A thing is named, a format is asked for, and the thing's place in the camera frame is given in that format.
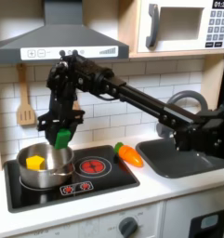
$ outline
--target yellow block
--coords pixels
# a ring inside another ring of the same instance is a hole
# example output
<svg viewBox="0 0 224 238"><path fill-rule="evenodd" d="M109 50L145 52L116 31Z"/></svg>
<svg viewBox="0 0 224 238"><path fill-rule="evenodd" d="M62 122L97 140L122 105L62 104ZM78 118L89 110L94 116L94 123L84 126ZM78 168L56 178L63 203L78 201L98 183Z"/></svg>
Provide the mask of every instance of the yellow block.
<svg viewBox="0 0 224 238"><path fill-rule="evenodd" d="M26 159L26 167L32 170L45 169L45 158L35 155Z"/></svg>

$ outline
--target stove top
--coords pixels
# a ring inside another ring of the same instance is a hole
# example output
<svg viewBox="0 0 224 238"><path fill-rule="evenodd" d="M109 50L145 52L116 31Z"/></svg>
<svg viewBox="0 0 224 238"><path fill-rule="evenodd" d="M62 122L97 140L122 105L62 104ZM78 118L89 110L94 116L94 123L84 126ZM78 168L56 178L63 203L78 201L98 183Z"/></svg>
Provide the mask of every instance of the stove top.
<svg viewBox="0 0 224 238"><path fill-rule="evenodd" d="M74 151L75 171L60 187L46 190L29 188L20 180L17 161L5 165L7 205L17 213L48 205L57 205L133 188L139 185L126 164L113 152L112 146Z"/></svg>

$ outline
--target red burner ring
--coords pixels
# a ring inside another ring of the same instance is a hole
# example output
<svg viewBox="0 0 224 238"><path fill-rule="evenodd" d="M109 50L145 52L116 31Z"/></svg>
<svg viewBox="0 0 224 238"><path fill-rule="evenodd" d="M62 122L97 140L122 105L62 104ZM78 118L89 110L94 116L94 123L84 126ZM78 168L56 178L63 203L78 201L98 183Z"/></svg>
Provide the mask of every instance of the red burner ring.
<svg viewBox="0 0 224 238"><path fill-rule="evenodd" d="M99 160L87 160L80 164L81 170L87 174L99 174L105 170L105 164Z"/></svg>

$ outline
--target toy carrot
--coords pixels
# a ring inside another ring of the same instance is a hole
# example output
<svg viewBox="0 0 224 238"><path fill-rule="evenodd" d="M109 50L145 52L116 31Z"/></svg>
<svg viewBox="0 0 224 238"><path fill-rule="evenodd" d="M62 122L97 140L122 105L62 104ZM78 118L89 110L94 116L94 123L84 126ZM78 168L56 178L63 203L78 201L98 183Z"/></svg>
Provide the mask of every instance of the toy carrot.
<svg viewBox="0 0 224 238"><path fill-rule="evenodd" d="M124 145L122 142L118 142L114 148L115 152L118 153L119 157L129 164L136 167L143 167L143 160L138 152L130 146Z"/></svg>

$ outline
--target microwave keypad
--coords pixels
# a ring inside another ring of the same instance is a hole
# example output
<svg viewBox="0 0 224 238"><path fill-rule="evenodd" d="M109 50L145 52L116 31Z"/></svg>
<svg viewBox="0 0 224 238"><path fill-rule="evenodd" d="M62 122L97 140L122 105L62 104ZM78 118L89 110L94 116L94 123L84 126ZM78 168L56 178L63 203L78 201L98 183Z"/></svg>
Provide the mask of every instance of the microwave keypad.
<svg viewBox="0 0 224 238"><path fill-rule="evenodd" d="M224 11L212 10L205 47L222 47L224 40Z"/></svg>

